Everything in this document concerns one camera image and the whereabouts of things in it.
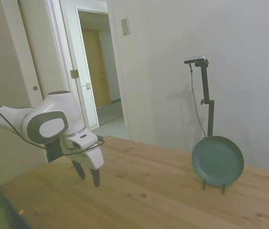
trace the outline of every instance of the wooden table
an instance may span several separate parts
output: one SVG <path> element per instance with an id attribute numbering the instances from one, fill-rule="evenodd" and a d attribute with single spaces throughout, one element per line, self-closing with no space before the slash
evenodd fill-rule
<path id="1" fill-rule="evenodd" d="M 269 171 L 207 186 L 185 152 L 106 137 L 101 185 L 62 157 L 1 188 L 32 229 L 269 229 Z"/>

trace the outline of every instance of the doorway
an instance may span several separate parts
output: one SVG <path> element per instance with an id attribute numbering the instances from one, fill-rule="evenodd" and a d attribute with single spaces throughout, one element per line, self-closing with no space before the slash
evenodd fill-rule
<path id="1" fill-rule="evenodd" d="M 78 11 L 99 128 L 97 135 L 126 138 L 117 70 L 107 14 Z"/>

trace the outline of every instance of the floor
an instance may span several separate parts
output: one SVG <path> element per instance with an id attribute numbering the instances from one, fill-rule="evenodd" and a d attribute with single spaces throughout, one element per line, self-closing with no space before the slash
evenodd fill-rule
<path id="1" fill-rule="evenodd" d="M 97 108 L 99 126 L 110 123 L 123 117 L 121 102 L 113 103 L 108 106 Z"/>
<path id="2" fill-rule="evenodd" d="M 96 135 L 127 139 L 121 102 L 97 109 L 99 128 L 92 130 Z"/>
<path id="3" fill-rule="evenodd" d="M 113 122 L 102 125 L 99 128 L 92 130 L 96 135 L 100 136 L 113 136 L 127 139 L 124 117 L 114 120 Z"/>

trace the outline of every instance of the door hinge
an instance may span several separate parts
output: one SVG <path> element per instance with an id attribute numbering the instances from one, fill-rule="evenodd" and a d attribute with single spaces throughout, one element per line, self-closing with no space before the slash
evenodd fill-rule
<path id="1" fill-rule="evenodd" d="M 72 79 L 79 78 L 79 72 L 78 72 L 78 70 L 71 70 L 71 77 L 72 77 Z"/>

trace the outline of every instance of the wooden door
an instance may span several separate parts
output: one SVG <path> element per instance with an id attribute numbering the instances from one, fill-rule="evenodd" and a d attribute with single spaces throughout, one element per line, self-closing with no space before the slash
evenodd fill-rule
<path id="1" fill-rule="evenodd" d="M 99 32 L 82 30 L 82 34 L 96 107 L 109 105 L 111 99 Z"/>

